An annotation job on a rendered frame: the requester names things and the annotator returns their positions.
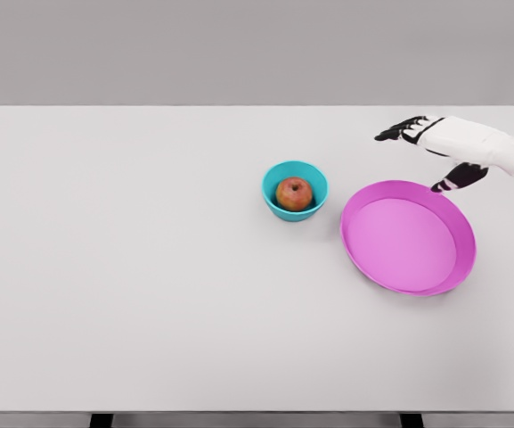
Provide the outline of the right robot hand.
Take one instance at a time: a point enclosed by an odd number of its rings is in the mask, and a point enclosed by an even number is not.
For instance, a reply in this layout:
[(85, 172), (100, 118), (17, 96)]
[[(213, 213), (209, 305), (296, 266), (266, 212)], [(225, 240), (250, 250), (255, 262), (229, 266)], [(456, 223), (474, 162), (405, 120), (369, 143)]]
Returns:
[(503, 145), (507, 142), (506, 135), (494, 128), (454, 116), (412, 117), (381, 131), (374, 139), (403, 140), (454, 160), (456, 166), (432, 185), (434, 193), (475, 184), (491, 167), (503, 167)]

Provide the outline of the red apple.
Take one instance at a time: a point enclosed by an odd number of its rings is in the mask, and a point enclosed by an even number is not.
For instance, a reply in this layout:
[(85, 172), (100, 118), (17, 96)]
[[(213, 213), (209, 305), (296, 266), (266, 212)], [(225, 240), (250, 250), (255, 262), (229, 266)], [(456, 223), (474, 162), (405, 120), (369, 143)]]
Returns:
[(287, 177), (275, 190), (278, 205), (291, 212), (306, 210), (312, 202), (313, 195), (312, 187), (301, 177)]

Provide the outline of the pink plate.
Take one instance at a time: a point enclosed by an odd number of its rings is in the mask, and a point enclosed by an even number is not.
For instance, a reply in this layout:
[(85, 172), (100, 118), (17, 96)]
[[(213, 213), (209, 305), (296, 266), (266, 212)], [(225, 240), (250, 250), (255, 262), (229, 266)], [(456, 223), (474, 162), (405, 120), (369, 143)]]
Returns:
[(467, 217), (417, 183), (388, 180), (362, 188), (343, 208), (339, 230), (359, 271), (394, 292), (449, 292), (475, 265), (477, 244)]

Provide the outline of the blue bowl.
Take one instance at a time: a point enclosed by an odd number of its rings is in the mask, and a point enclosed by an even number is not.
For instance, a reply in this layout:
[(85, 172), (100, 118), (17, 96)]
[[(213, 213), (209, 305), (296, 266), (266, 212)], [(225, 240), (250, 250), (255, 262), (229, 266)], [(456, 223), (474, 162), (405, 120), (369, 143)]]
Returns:
[[(276, 190), (282, 181), (294, 177), (309, 184), (311, 201), (301, 210), (290, 211), (279, 203)], [(261, 182), (261, 191), (265, 203), (276, 217), (288, 222), (299, 222), (311, 218), (323, 206), (330, 186), (326, 176), (316, 166), (300, 160), (287, 160), (266, 171)]]

